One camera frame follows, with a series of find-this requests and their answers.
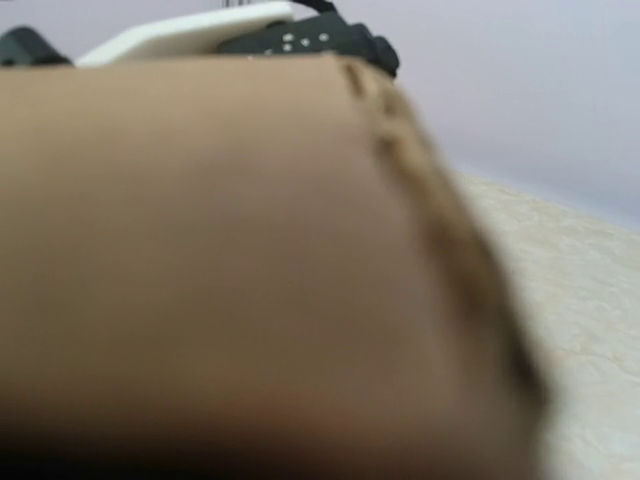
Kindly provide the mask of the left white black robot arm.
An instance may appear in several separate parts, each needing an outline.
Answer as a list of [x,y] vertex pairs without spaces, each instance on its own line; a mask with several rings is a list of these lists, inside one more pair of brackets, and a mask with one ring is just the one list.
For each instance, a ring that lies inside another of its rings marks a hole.
[[294,1],[225,5],[129,28],[73,61],[37,30],[19,26],[1,35],[1,66],[102,67],[123,62],[193,55],[248,58],[333,52],[364,60],[396,77],[400,59],[387,38],[362,23],[349,23],[331,1],[301,1],[315,12],[294,18]]

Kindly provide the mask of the brown cardboard box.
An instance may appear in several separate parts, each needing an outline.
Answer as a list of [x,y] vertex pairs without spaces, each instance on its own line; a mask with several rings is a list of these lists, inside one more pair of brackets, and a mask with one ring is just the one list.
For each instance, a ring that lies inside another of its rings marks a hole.
[[1,74],[5,479],[542,479],[550,391],[391,77]]

